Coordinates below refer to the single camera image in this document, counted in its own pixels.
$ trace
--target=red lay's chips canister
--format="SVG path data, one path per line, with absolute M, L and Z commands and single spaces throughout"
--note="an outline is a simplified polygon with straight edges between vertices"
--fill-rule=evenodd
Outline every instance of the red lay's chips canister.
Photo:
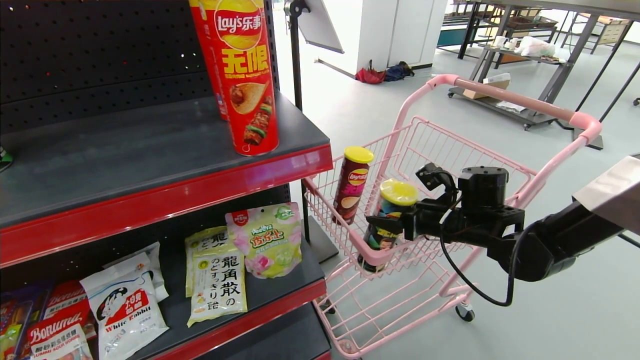
M 333 208 L 347 225 L 353 224 L 369 174 L 369 163 L 372 161 L 373 152 L 369 149 L 359 146 L 349 146 L 344 149 L 338 188 L 333 197 Z
M 191 8 L 191 16 L 193 16 L 198 41 L 202 44 L 204 40 L 207 40 L 207 37 L 204 34 L 204 20 L 202 20 L 202 16 L 200 16 L 200 3 L 198 0 L 189 0 L 189 7 Z M 216 71 L 218 70 L 215 66 L 216 59 L 213 57 L 213 54 L 209 49 L 202 51 L 202 54 L 204 55 L 205 65 L 207 67 L 207 72 L 209 73 L 211 88 L 213 89 L 213 94 L 216 97 L 216 102 L 218 103 L 220 117 L 223 120 L 228 121 L 227 107 L 225 106 L 224 101 L 222 101 L 222 96 L 220 95 L 220 77 L 216 75 Z
M 271 57 L 262 0 L 200 0 L 203 51 L 213 54 L 234 147 L 256 156 L 278 146 Z

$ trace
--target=pringles-style chip can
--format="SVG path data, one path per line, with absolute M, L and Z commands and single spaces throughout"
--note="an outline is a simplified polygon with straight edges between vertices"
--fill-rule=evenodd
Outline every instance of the pringles-style chip can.
M 191 16 L 193 17 L 193 24 L 196 28 L 198 41 L 201 44 L 204 44 L 204 42 L 207 40 L 207 37 L 204 33 L 204 20 L 202 19 L 202 15 L 200 14 L 200 2 L 198 2 L 198 0 L 189 0 L 189 7 L 191 8 Z M 209 50 L 208 47 L 205 48 L 203 46 L 202 49 L 202 54 L 205 59 L 205 66 L 207 67 L 207 73 L 209 74 L 209 81 L 211 81 L 211 88 L 213 89 L 213 95 L 216 97 L 218 109 L 220 110 L 220 117 L 222 118 L 222 120 L 228 121 L 229 118 L 227 116 L 227 107 L 225 106 L 225 102 L 222 100 L 222 95 L 220 93 L 220 77 L 216 75 L 216 59 L 213 57 L 213 53 Z
M 369 174 L 369 163 L 373 161 L 373 152 L 359 146 L 349 146 L 344 149 L 344 159 L 340 169 L 338 188 L 333 197 L 333 208 L 348 224 L 358 211 L 360 196 Z
M 271 55 L 262 0 L 200 0 L 206 44 L 221 82 L 234 148 L 256 156 L 278 147 Z
M 418 189 L 413 185 L 396 179 L 384 180 L 380 184 L 380 202 L 378 203 L 378 216 L 399 218 L 402 213 L 410 210 L 418 201 Z M 364 234 L 364 241 L 374 250 L 388 250 L 395 244 L 400 234 L 393 234 L 387 230 L 369 224 Z M 368 264 L 362 255 L 358 255 L 358 264 L 369 272 L 379 272 L 386 264 L 373 266 Z

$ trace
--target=red umbrella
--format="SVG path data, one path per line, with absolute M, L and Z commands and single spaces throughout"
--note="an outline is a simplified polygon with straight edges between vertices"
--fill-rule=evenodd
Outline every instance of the red umbrella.
M 372 60 L 369 60 L 369 68 L 360 69 L 358 74 L 356 74 L 356 80 L 367 84 L 380 84 L 385 80 L 386 73 L 387 71 L 376 71 L 376 69 L 373 68 Z

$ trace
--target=lay's chips can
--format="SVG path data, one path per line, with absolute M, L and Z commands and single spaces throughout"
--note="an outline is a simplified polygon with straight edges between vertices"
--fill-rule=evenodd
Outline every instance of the lay's chips can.
M 234 147 L 256 156 L 278 147 L 271 56 L 262 0 L 199 0 L 200 45 L 213 56 Z
M 189 7 L 191 8 L 191 16 L 193 16 L 193 22 L 196 28 L 196 33 L 198 35 L 198 41 L 203 44 L 204 41 L 207 40 L 207 37 L 204 35 L 204 20 L 202 20 L 202 16 L 200 16 L 200 3 L 198 0 L 189 0 Z M 213 88 L 213 94 L 216 97 L 216 102 L 218 103 L 218 109 L 220 110 L 220 117 L 228 121 L 227 115 L 227 106 L 225 102 L 222 100 L 222 95 L 220 94 L 220 77 L 216 74 L 218 69 L 216 68 L 216 59 L 213 57 L 212 52 L 209 49 L 205 49 L 202 51 L 202 54 L 205 58 L 205 65 L 207 67 L 207 72 L 209 73 L 209 80 L 211 81 L 211 88 Z

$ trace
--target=shopping cart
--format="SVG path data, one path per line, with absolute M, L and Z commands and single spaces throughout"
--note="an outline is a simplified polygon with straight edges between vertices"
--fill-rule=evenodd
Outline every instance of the shopping cart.
M 415 116 L 405 125 L 411 105 L 444 84 L 510 101 L 568 120 L 571 125 L 586 130 L 536 172 L 422 117 Z M 356 359 L 452 307 L 462 319 L 471 321 L 474 318 L 468 302 L 472 290 L 458 281 L 455 272 L 438 262 L 442 255 L 439 241 L 399 239 L 394 248 L 384 251 L 372 250 L 366 245 L 363 240 L 367 228 L 365 216 L 377 211 L 378 188 L 382 181 L 394 177 L 412 183 L 423 197 L 437 198 L 440 192 L 427 191 L 414 176 L 415 171 L 426 163 L 433 162 L 454 175 L 465 167 L 497 166 L 507 169 L 510 174 L 507 190 L 513 195 L 506 203 L 525 208 L 549 175 L 579 148 L 595 139 L 600 129 L 600 123 L 584 113 L 455 75 L 439 75 L 407 98 L 390 134 L 364 146 L 374 153 L 375 160 L 370 164 L 369 178 L 352 225 L 347 225 L 333 207 L 342 157 L 334 160 L 334 170 L 314 179 L 306 178 L 305 185 L 310 191 L 305 196 L 312 216 L 330 234 L 345 257 L 326 278 L 327 295 L 314 301 L 320 319 L 340 353 L 348 359 Z M 470 252 L 459 265 L 462 271 L 484 250 L 462 243 L 450 243 L 446 248 L 449 252 Z M 384 270 L 374 274 L 363 269 L 358 264 L 359 254 L 370 265 L 385 264 Z

